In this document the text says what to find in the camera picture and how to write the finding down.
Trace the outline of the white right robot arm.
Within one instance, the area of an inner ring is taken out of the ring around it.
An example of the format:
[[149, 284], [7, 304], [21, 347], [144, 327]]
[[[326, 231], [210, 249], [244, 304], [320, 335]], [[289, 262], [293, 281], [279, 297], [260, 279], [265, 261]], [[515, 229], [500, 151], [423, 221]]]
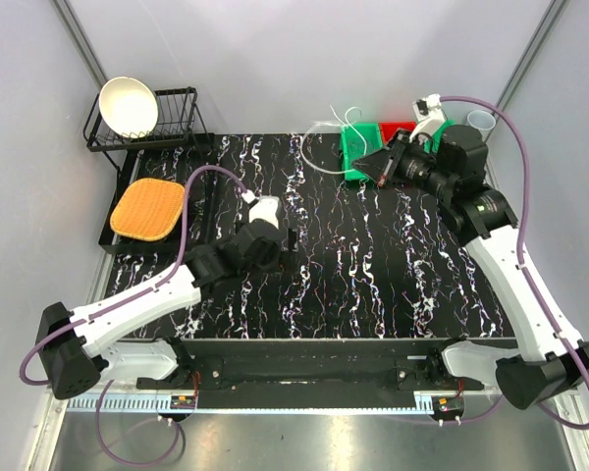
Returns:
[[426, 364], [438, 389], [459, 378], [496, 386], [511, 405], [526, 409], [567, 392], [589, 374], [589, 341], [567, 321], [524, 248], [516, 245], [516, 216], [485, 182], [488, 147], [469, 126], [446, 128], [437, 151], [427, 152], [399, 130], [381, 149], [353, 161], [379, 186], [409, 183], [435, 197], [439, 215], [486, 276], [512, 326], [517, 346], [488, 347], [458, 340]]

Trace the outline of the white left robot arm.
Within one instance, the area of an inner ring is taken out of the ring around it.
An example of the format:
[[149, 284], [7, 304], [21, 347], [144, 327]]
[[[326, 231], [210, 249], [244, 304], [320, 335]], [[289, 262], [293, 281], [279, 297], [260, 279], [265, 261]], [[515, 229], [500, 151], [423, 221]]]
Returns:
[[191, 379], [188, 355], [171, 340], [127, 341], [126, 335], [207, 297], [226, 294], [250, 275], [294, 265], [297, 233], [264, 220], [240, 223], [233, 235], [194, 246], [181, 264], [86, 306], [56, 302], [41, 314], [35, 339], [55, 398], [72, 399], [101, 381], [150, 380], [173, 389]]

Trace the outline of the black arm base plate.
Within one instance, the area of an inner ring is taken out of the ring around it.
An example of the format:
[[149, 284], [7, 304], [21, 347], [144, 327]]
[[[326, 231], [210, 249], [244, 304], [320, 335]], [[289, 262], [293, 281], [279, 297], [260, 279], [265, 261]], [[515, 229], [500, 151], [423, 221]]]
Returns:
[[174, 340], [179, 369], [164, 380], [140, 377], [140, 390], [198, 387], [200, 409], [379, 413], [413, 407], [416, 392], [480, 392], [446, 377], [434, 355], [444, 340]]

